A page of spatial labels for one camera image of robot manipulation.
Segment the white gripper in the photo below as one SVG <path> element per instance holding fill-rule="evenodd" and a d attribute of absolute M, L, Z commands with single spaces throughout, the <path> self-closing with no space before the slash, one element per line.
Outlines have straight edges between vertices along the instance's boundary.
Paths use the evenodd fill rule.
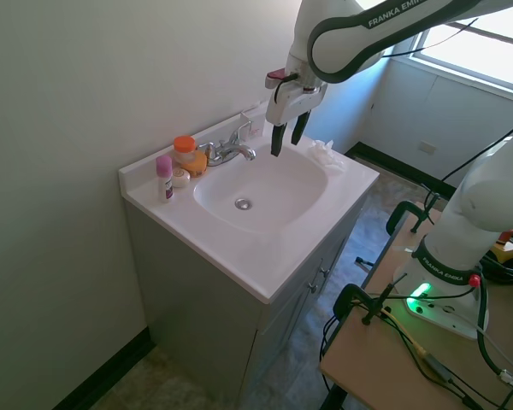
<path fill-rule="evenodd" d="M 274 125 L 272 130 L 270 153 L 280 155 L 286 123 L 297 119 L 292 131 L 291 144 L 297 145 L 304 134 L 311 110 L 319 106 L 327 91 L 322 84 L 315 91 L 306 92 L 298 83 L 285 83 L 273 91 L 268 102 L 266 121 Z"/>

